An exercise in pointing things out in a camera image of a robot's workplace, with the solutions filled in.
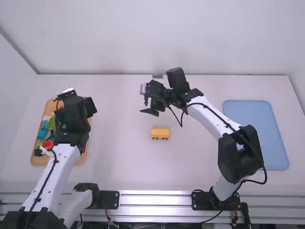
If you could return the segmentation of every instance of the blue mat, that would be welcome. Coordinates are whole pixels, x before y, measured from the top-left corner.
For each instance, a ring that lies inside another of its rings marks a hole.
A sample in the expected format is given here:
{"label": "blue mat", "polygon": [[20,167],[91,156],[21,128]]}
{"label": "blue mat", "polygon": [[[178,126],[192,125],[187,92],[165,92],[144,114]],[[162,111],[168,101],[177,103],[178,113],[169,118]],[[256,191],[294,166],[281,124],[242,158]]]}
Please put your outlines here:
{"label": "blue mat", "polygon": [[257,130],[266,169],[289,168],[289,160],[272,106],[265,100],[226,100],[224,114],[242,126]]}

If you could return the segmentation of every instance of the robotic arm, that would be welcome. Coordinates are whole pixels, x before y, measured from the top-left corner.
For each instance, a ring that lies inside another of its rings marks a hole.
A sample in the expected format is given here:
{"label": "robotic arm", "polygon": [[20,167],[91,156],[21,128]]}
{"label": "robotic arm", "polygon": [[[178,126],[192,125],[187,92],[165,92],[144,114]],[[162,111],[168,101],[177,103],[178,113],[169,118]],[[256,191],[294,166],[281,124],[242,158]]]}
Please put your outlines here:
{"label": "robotic arm", "polygon": [[151,99],[150,108],[141,112],[159,116],[159,112],[164,112],[166,107],[171,109],[170,105],[174,105],[182,109],[183,114],[195,118],[218,140],[218,167],[221,176],[208,193],[209,201],[218,208],[242,183],[251,181],[246,180],[248,176],[262,167],[265,172],[257,131],[251,125],[243,127],[230,120],[213,107],[201,91],[190,89],[182,68],[168,70],[166,74],[170,89],[155,80],[141,85],[140,94],[144,95],[146,106],[148,99]]}
{"label": "robotic arm", "polygon": [[29,198],[19,211],[8,212],[3,229],[69,229],[85,208],[99,204],[97,184],[75,186],[70,202],[59,211],[60,197],[68,175],[89,139],[88,118],[97,112],[90,97],[80,97],[73,88],[57,96],[64,107],[55,111],[57,125],[52,156]]}

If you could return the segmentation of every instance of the wooden cutting board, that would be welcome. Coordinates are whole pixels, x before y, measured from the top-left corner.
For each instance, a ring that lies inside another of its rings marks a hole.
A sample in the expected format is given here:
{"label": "wooden cutting board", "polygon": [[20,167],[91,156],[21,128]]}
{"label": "wooden cutting board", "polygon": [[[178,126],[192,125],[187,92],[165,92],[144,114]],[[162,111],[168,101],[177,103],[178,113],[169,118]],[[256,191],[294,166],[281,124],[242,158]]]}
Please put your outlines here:
{"label": "wooden cutting board", "polygon": [[[47,116],[51,116],[52,113],[56,110],[56,102],[54,101],[55,98],[49,99],[46,103],[46,106],[44,108],[44,112],[42,115],[42,119],[43,117],[45,117],[45,115]],[[63,101],[60,101],[58,103],[58,108],[63,106]],[[43,120],[41,119],[41,123],[38,129],[38,133],[40,132],[41,128],[42,128],[42,123]],[[50,136],[50,130],[48,131],[47,135],[45,138],[48,138]],[[42,156],[35,156],[34,151],[37,147],[37,145],[39,145],[41,142],[43,142],[43,140],[38,140],[37,138],[35,139],[35,143],[34,143],[34,147],[33,147],[33,151],[32,151],[32,155],[30,157],[30,162],[32,165],[34,166],[46,166],[50,157],[48,155],[42,155]],[[87,146],[88,143],[85,146],[84,152],[82,153],[82,155],[80,156],[80,159],[78,160],[78,162],[76,163],[76,165],[81,165],[84,163],[84,161],[87,158]]]}

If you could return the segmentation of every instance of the toy car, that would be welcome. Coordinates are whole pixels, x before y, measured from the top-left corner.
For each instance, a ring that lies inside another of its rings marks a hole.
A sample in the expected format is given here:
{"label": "toy car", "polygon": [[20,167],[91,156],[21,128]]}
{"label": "toy car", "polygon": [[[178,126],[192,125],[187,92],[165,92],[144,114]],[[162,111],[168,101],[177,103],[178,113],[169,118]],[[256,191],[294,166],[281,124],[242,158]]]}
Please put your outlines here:
{"label": "toy car", "polygon": [[157,140],[168,140],[170,138],[170,129],[169,128],[157,128],[153,127],[151,128],[151,139]]}

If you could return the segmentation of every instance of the white wall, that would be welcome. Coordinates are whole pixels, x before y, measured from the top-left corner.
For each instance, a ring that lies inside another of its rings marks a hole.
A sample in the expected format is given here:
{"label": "white wall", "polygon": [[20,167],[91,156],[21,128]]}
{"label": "white wall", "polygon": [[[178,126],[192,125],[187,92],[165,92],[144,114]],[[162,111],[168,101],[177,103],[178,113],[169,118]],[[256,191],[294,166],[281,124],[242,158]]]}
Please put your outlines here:
{"label": "white wall", "polygon": [[288,74],[305,109],[303,0],[1,0],[40,73]]}
{"label": "white wall", "polygon": [[0,34],[0,169],[28,103],[37,74]]}

